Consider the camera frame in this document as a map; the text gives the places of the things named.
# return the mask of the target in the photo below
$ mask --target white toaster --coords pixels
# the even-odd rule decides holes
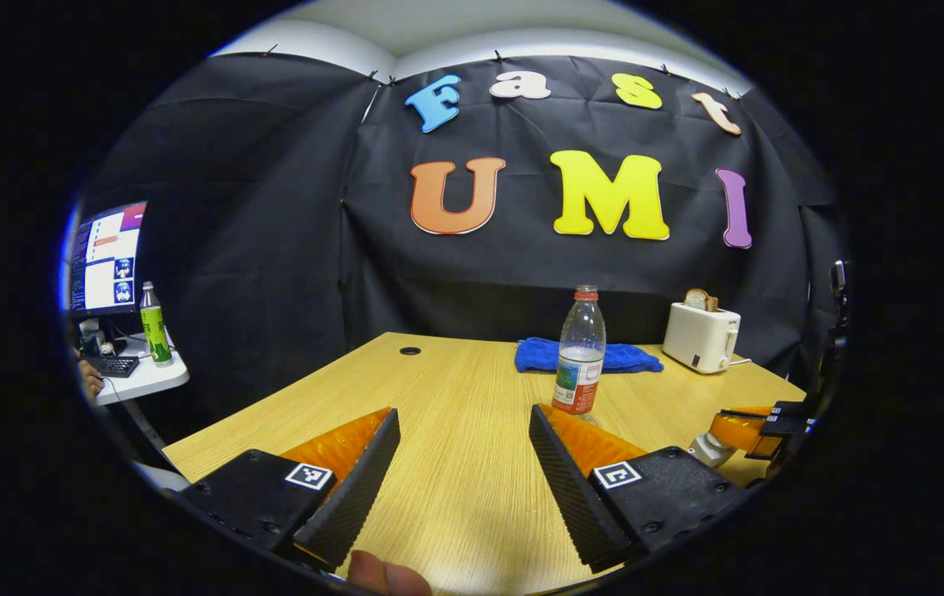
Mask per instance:
[[[740,332],[740,316],[729,310],[693,309],[671,305],[664,352],[698,373],[720,373],[729,368]]]

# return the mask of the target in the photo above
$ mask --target ceiling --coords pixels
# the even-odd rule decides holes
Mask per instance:
[[[316,0],[275,18],[334,26],[395,57],[491,31],[530,27],[601,31],[663,46],[740,76],[676,31],[608,0]]]

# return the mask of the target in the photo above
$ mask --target blue letter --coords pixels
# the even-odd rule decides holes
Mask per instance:
[[[456,107],[444,106],[442,102],[452,104],[461,98],[456,89],[448,87],[449,84],[460,82],[460,76],[448,74],[443,76],[442,79],[435,80],[429,86],[423,87],[420,91],[416,91],[415,94],[409,95],[409,98],[406,99],[406,105],[412,104],[412,107],[416,108],[416,112],[419,112],[419,116],[424,119],[424,125],[419,128],[421,132],[434,131],[438,126],[442,126],[457,116],[457,112],[460,112],[460,110],[457,110]],[[438,95],[434,94],[436,89],[438,89]]]

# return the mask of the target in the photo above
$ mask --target person's hand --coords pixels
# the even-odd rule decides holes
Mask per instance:
[[[75,350],[74,355],[79,359],[78,371],[82,377],[82,386],[85,387],[85,392],[89,394],[91,399],[96,400],[100,392],[104,390],[104,376],[96,368],[93,368],[93,365],[82,359],[82,352]]]
[[[347,582],[385,596],[431,596],[431,586],[421,574],[385,563],[364,550],[350,551]]]

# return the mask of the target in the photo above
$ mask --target blue towel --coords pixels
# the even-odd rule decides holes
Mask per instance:
[[[559,361],[559,342],[550,342],[540,337],[528,337],[520,341],[516,348],[516,370],[527,373],[528,370],[556,370]],[[650,370],[659,373],[664,365],[649,354],[629,344],[608,344],[604,350],[604,373],[640,373]]]

